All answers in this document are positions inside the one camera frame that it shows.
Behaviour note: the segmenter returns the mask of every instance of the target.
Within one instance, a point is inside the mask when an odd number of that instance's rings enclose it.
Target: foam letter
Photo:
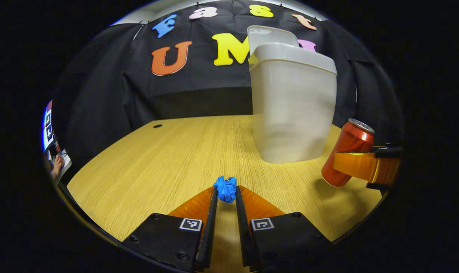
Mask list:
[[[216,16],[216,8],[214,7],[207,7],[195,10],[193,14],[189,16],[189,19],[199,19],[201,17],[213,17]]]
[[[191,41],[186,41],[178,43],[175,46],[179,51],[177,52],[176,62],[170,66],[165,65],[165,54],[169,51],[170,47],[159,48],[152,52],[152,56],[154,57],[152,59],[152,73],[154,73],[155,76],[165,76],[179,71],[186,64],[187,52],[192,43]]]
[[[297,40],[299,42],[299,44],[302,46],[302,48],[305,48],[305,49],[308,49],[310,51],[313,51],[313,52],[316,52],[316,44],[311,42],[311,41],[307,41],[307,40]]]
[[[229,66],[233,63],[233,59],[230,58],[228,51],[233,54],[233,57],[240,64],[243,64],[248,52],[250,52],[248,36],[243,43],[240,43],[231,33],[219,33],[212,36],[212,38],[218,41],[218,58],[214,60],[215,66]]]
[[[152,30],[155,29],[159,33],[157,38],[160,38],[160,37],[166,35],[167,32],[169,32],[172,29],[174,29],[173,26],[169,26],[169,25],[173,25],[173,24],[176,23],[176,21],[173,19],[173,18],[176,18],[176,17],[177,17],[177,14],[172,14],[171,16],[167,17],[162,22],[158,23],[157,25],[155,25],[152,28]]]
[[[270,12],[270,8],[261,6],[261,5],[250,5],[250,12],[254,16],[268,17],[268,18],[273,17],[273,13]]]
[[[304,16],[299,15],[299,14],[292,14],[293,17],[297,18],[297,20],[304,25],[306,28],[311,29],[311,30],[317,30],[315,26],[312,26],[309,23],[312,23],[309,19],[304,18]]]

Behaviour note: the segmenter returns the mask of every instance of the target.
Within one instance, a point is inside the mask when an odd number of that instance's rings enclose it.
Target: plastic bin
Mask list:
[[[320,157],[336,102],[334,60],[299,47],[285,30],[249,26],[253,138],[261,158],[289,163]]]

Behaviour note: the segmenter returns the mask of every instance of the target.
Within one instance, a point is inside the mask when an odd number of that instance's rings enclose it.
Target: red soda can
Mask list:
[[[329,158],[321,170],[322,177],[329,185],[342,187],[351,179],[350,175],[334,169],[334,153],[369,152],[373,146],[374,134],[375,130],[361,121],[355,119],[347,120],[337,139],[336,145],[334,145],[334,149],[332,149]]]

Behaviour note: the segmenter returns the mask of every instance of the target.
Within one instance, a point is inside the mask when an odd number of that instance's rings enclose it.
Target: blue tissue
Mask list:
[[[236,178],[230,177],[226,180],[224,175],[218,177],[213,184],[218,190],[218,198],[223,202],[232,203],[236,195]]]

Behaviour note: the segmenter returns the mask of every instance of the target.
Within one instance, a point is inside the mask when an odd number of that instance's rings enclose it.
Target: table surface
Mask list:
[[[86,164],[67,188],[79,206],[118,240],[151,213],[168,214],[234,176],[285,213],[300,211],[329,240],[361,221],[381,199],[366,181],[328,185],[321,168],[341,129],[332,126],[321,157],[271,164],[258,154],[252,116],[204,116],[152,121],[115,142]],[[205,272],[248,272],[243,267],[236,204],[218,200],[211,267]]]

